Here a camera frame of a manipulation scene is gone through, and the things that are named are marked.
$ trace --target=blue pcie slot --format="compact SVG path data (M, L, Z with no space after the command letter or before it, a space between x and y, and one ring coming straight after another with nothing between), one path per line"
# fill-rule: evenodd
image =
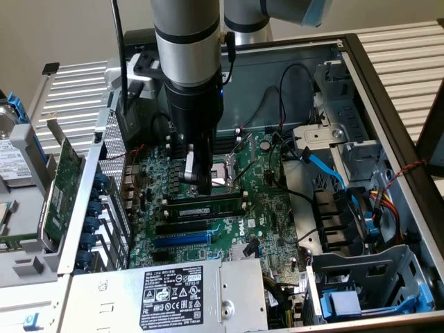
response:
M158 238L154 241L156 248L166 248L169 246L181 246L189 244L211 243L211 235L206 232L198 234L187 234L185 236L174 236L166 238Z

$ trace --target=red wire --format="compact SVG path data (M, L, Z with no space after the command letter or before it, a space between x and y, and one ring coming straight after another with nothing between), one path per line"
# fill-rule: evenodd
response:
M370 197L376 201L376 195L371 194ZM398 214L398 211L396 210L396 207L389 203L387 200L381 199L381 205L385 208L391 210L395 217L396 222L396 230L395 230L395 242L396 244L399 244L399 238L401 233L401 222L400 222L400 215Z
M136 185L134 184L134 174L133 174L133 169L134 169L134 164L136 162L136 157L137 155L139 155L139 152L145 147L144 144L142 144L138 149L135 149L133 151L130 151L130 153L135 153L134 157L133 157L133 165L131 165L131 183L133 184L134 187L134 193L136 193L137 199L139 199L140 201L140 195L139 192L136 189Z
M116 159L119 158L119 157L122 157L122 156L126 156L126 155L130 155L130 154L136 153L137 151L139 151L139 150L142 149L143 147L144 147L144 145L142 144L138 149L133 149L133 150L131 150L131 151L127 151L126 153L120 154L120 155L118 155L118 156L113 156L113 157L107 158L106 160L107 160L107 161L110 161L110 160L116 160Z
M403 169L401 169L401 170L399 170L397 173L395 173L395 176L393 177L393 179L390 181L390 183L387 184L387 186L386 186L386 188L385 188L385 191L386 191L387 189L389 189L389 187L390 187L391 185L393 185L393 183L395 182L395 179L396 179L399 175L401 175L401 174L403 174L403 173L406 173L408 170L414 169L414 168L419 167L420 165L424 165L424 164L427 164L427 160L416 161L416 162L414 162L414 163L412 163L412 164L408 164L408 165L406 165Z

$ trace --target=black pcie slot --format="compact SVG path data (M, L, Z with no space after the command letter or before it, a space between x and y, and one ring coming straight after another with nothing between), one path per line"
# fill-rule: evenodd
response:
M245 210L235 210L233 212L219 212L219 213L203 214L195 216L177 216L173 217L171 222L203 221L203 220L222 219L224 217L236 217L244 215L245 215Z
M219 200L227 200L227 199L240 199L242 198L242 191L236 193L229 194L220 194L215 196L199 196L197 198L182 198L182 199L171 199L168 200L168 206L171 207L174 205L184 205L190 203L206 203L206 202L216 202Z
M162 234L182 234L187 232L205 231L207 229L206 221L199 221L193 223L172 223L165 225L158 225L155 227L157 235Z

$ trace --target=pcie slot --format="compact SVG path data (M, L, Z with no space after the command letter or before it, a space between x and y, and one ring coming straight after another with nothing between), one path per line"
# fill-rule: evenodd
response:
M207 230L206 221L198 221L192 223L172 223L165 225L158 225L155 227L157 235L164 234L184 234L188 232L199 232Z
M203 214L198 216L176 216L173 217L171 222L190 222L190 221L203 221L211 219L222 219L225 217L244 216L245 210L235 210L231 212L217 212L213 214Z
M200 232L198 234L187 234L185 236L174 236L158 238L154 241L156 248L167 248L169 246L183 246L191 244L211 243L211 234Z

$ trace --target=capacitor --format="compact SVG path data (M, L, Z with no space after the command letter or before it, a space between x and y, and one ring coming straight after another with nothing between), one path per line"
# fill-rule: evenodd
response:
M261 143L259 144L259 148L261 148L261 152L267 153L271 149L271 144L266 140L262 140Z
M145 212L146 211L146 202L145 202L145 193L142 192L139 197L140 201L140 209Z
M291 258L291 271L294 272L294 268L296 267L296 264L298 263L298 260L296 260L295 257Z

